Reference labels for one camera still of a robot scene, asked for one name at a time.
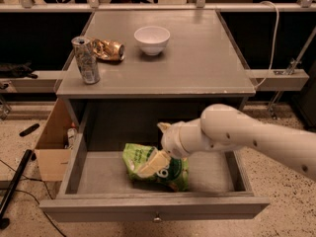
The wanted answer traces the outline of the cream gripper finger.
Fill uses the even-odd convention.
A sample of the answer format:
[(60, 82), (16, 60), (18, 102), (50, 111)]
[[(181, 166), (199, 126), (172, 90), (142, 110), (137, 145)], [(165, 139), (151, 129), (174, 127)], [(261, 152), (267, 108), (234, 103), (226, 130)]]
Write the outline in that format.
[(156, 172), (167, 167), (171, 161), (170, 155), (164, 150), (154, 149), (148, 160), (141, 165), (137, 172), (137, 176), (152, 176)]
[(167, 122), (158, 122), (157, 126), (163, 133), (165, 133), (171, 127), (171, 124)]

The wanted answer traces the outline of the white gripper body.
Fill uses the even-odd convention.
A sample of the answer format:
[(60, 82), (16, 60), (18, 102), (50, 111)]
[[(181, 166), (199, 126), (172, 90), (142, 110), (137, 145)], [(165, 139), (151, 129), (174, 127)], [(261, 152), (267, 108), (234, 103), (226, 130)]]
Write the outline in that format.
[(171, 127), (162, 135), (161, 145), (165, 152), (172, 158), (182, 159), (189, 156), (180, 139), (180, 128), (182, 121), (171, 124)]

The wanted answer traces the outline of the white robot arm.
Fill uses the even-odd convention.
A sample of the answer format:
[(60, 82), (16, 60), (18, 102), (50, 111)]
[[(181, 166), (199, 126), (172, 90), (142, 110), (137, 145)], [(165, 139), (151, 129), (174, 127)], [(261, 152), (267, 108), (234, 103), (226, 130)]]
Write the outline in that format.
[(197, 119), (173, 124), (160, 122), (162, 148), (136, 169), (148, 178), (175, 159), (197, 152), (227, 152), (250, 147), (284, 166), (316, 180), (316, 134), (263, 123), (226, 105), (207, 107)]

